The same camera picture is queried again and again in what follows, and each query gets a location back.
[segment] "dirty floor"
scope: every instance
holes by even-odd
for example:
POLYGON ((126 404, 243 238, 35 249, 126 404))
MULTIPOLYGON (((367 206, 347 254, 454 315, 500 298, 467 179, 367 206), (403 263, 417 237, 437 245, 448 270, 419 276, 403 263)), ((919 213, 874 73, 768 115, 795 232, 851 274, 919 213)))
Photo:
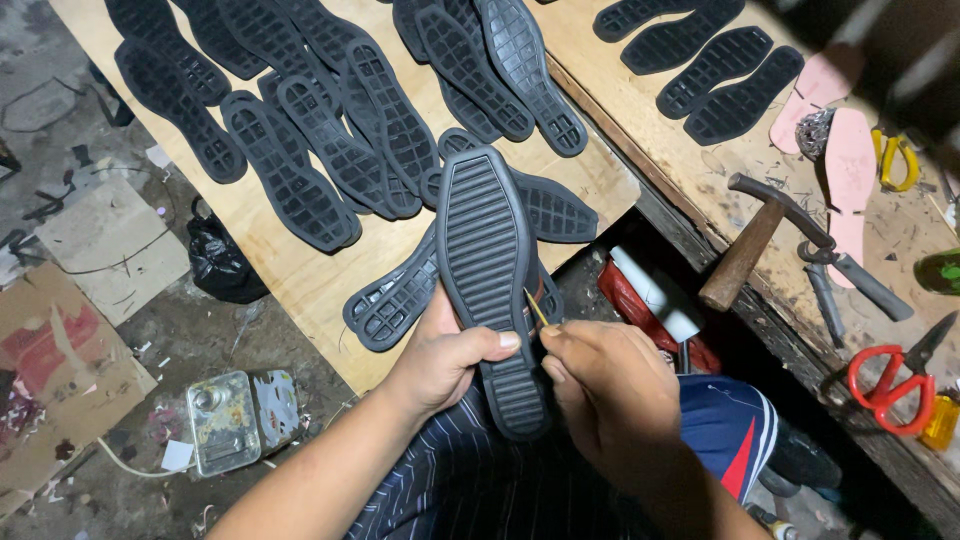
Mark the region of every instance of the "dirty floor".
MULTIPOLYGON (((161 169, 146 157, 156 143, 138 121, 110 126, 119 103, 96 82, 83 50, 45 0, 0 0, 0 100, 5 102, 0 137, 24 167, 0 184, 0 238, 14 230, 29 236, 96 187, 98 171, 115 169, 148 205, 165 209, 167 227, 187 244, 184 224, 196 191, 175 165, 161 169), (68 188, 66 177, 75 189, 68 188)), ((24 244, 20 261, 10 246, 0 249, 3 282, 22 270, 21 262, 36 265, 50 257, 41 243, 24 244)), ((568 318, 619 319, 595 285, 609 247, 598 242, 586 248, 558 273, 568 318)), ((159 381, 105 436, 139 470, 158 470, 166 441, 184 430, 183 392, 196 380, 234 369, 286 369, 296 378, 303 418, 310 420, 300 442, 316 436, 356 399, 272 296, 248 306, 219 302, 188 273, 117 330, 159 381)), ((296 450, 290 446, 271 460, 281 463, 296 450)), ((119 470, 94 445, 60 475, 53 496, 37 494, 0 525, 0 538, 203 537, 270 470, 256 463, 214 479, 186 474, 143 479, 119 470)), ((768 510, 782 508, 807 538, 849 537, 851 524, 809 490, 775 501, 758 483, 752 499, 768 510)))

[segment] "scissors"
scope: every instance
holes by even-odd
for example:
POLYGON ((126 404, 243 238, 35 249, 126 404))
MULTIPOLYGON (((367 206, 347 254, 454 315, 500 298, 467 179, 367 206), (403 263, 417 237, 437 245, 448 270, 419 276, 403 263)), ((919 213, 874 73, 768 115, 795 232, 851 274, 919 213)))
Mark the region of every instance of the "scissors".
POLYGON ((913 187, 913 184, 920 178, 920 165, 917 161, 917 153, 913 151, 913 147, 910 146, 906 137, 900 136, 900 132, 896 130, 893 122, 882 115, 876 127, 870 131, 870 137, 874 140, 876 169, 877 174, 880 175, 880 185, 884 189, 895 193, 901 193, 913 187), (881 153, 880 142, 884 136, 887 137, 887 145, 881 153), (894 184, 890 182, 890 169, 893 166, 894 155, 898 149, 903 154, 903 159, 906 160, 906 178, 903 179, 903 182, 894 184))
POLYGON ((874 412, 874 418, 885 430, 894 435, 915 435, 929 422, 930 415, 933 413, 933 398, 937 393, 937 388, 933 376, 926 372, 926 364, 933 357, 936 348, 947 337, 947 333, 953 327, 953 323, 956 322, 957 313, 960 313, 960 310, 948 314, 934 325, 906 354, 903 353, 903 348, 900 345, 880 345, 860 351, 851 360, 850 371, 847 374, 850 391, 861 405, 874 412), (860 390, 860 384, 857 382, 856 376, 860 372, 863 362, 868 358, 880 355, 890 355, 887 367, 883 369, 883 374, 880 375, 880 380, 876 383, 874 389, 864 393, 860 390), (913 375, 891 388, 897 370, 904 364, 913 372, 913 375), (906 424, 899 426, 892 424, 887 420, 887 412, 890 407, 917 387, 920 387, 920 408, 917 410, 917 415, 906 424))

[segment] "pink insole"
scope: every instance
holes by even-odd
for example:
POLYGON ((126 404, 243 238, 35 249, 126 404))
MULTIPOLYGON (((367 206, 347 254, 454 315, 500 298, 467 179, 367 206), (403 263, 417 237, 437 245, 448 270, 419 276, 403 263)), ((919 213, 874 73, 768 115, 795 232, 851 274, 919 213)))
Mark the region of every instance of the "pink insole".
MULTIPOLYGON (((870 126, 863 112, 837 109, 830 124, 826 154, 830 205, 829 232, 837 242, 836 252, 846 253, 863 266, 863 226, 866 218, 855 214, 867 207, 876 181, 876 154, 870 126)), ((833 281, 853 288, 836 268, 828 273, 833 281)))
POLYGON ((806 62, 783 110, 770 127, 770 140, 784 154, 797 154, 797 122, 846 97, 860 78, 866 59, 858 47, 833 43, 806 62))

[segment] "hand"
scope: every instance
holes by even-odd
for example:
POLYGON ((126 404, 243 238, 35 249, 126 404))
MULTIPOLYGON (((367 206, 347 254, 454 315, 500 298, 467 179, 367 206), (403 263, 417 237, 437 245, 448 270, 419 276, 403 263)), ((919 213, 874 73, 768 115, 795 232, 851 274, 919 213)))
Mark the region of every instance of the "hand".
POLYGON ((543 369, 577 450, 634 492, 683 444, 677 376, 637 327, 570 321, 544 328, 540 340, 549 353, 543 369))
POLYGON ((503 360, 519 348, 515 331, 461 331, 443 284, 437 283, 417 329, 379 388, 397 406, 426 420, 464 397, 481 359, 503 360))

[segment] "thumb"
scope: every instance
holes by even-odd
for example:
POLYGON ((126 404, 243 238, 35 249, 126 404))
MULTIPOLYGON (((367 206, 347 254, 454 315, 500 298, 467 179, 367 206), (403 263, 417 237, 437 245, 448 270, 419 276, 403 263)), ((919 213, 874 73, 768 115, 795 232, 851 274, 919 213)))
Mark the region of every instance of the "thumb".
POLYGON ((546 356, 542 365, 543 371, 553 380, 553 394, 564 414, 573 443, 586 459, 592 461, 600 454, 597 414, 593 403, 584 387, 570 375, 556 356, 546 356))
POLYGON ((446 352, 458 367, 467 368, 480 360, 498 361, 509 358, 520 348, 515 331, 492 331, 474 327, 444 337, 446 352))

